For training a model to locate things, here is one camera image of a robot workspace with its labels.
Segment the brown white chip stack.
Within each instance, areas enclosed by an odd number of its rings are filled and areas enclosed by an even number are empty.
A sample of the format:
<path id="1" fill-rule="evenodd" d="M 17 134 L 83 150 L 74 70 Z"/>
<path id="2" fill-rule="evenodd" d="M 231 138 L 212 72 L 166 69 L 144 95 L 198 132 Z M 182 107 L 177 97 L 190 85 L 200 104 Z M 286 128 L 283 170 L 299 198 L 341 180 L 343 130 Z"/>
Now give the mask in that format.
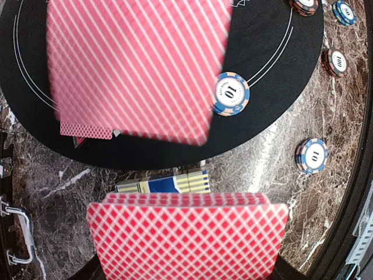
<path id="1" fill-rule="evenodd" d="M 350 63 L 340 48 L 328 48 L 322 52 L 321 59 L 323 67 L 332 77 L 344 78 L 348 74 Z"/>

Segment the blue white chip stack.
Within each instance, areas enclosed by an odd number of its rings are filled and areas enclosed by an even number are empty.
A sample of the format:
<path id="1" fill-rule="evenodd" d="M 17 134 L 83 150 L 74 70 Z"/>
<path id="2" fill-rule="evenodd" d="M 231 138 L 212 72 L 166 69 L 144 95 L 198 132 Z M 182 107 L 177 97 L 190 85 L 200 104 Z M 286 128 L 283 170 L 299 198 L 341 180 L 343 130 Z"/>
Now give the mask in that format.
<path id="1" fill-rule="evenodd" d="M 302 141 L 295 150 L 295 163 L 304 174 L 321 172 L 328 161 L 329 150 L 320 138 L 308 138 Z"/>

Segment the red playing card deck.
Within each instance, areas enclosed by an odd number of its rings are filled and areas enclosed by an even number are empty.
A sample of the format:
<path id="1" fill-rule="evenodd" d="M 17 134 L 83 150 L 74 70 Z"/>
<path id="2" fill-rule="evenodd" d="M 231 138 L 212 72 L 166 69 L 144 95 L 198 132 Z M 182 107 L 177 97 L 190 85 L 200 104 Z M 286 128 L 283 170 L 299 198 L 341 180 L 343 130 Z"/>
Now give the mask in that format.
<path id="1" fill-rule="evenodd" d="M 288 220 L 254 194 L 114 194 L 87 207 L 107 279 L 269 279 Z"/>

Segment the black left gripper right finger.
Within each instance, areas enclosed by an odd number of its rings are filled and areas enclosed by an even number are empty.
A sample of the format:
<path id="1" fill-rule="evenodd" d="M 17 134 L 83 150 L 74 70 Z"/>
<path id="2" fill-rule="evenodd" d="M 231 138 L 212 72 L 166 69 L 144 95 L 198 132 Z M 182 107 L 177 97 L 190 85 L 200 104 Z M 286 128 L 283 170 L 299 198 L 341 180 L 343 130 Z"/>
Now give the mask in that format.
<path id="1" fill-rule="evenodd" d="M 273 280 L 307 280 L 307 276 L 292 267 L 282 256 L 278 256 L 273 270 Z"/>

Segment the red triangular all-in button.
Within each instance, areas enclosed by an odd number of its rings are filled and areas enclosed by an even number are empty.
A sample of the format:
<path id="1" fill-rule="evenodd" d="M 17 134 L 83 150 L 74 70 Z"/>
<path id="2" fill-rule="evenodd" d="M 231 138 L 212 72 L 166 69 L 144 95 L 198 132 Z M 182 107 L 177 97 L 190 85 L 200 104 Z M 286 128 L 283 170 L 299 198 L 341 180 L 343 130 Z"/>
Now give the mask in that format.
<path id="1" fill-rule="evenodd" d="M 82 147 L 88 146 L 91 144 L 95 139 L 93 138 L 85 138 L 80 136 L 73 136 L 73 146 L 75 149 L 80 149 Z"/>

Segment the red card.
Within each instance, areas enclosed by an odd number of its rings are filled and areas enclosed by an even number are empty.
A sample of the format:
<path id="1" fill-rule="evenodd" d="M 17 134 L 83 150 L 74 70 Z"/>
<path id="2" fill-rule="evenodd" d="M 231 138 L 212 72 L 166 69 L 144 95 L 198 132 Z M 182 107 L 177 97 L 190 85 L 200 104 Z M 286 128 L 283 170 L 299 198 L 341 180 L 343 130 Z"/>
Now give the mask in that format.
<path id="1" fill-rule="evenodd" d="M 201 146 L 230 1 L 51 1 L 47 65 L 63 123 Z"/>
<path id="2" fill-rule="evenodd" d="M 70 137 L 83 137 L 93 139 L 111 139 L 112 129 L 87 126 L 81 124 L 71 124 L 68 122 L 60 122 L 60 134 Z"/>

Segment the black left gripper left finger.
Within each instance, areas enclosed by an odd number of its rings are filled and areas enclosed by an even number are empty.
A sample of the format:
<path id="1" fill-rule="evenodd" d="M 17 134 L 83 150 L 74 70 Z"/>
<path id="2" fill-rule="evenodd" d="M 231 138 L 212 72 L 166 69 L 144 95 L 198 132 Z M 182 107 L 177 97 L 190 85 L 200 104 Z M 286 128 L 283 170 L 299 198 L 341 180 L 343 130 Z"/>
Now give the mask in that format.
<path id="1" fill-rule="evenodd" d="M 68 278 L 68 280 L 105 280 L 105 275 L 97 254 L 77 273 Z"/>

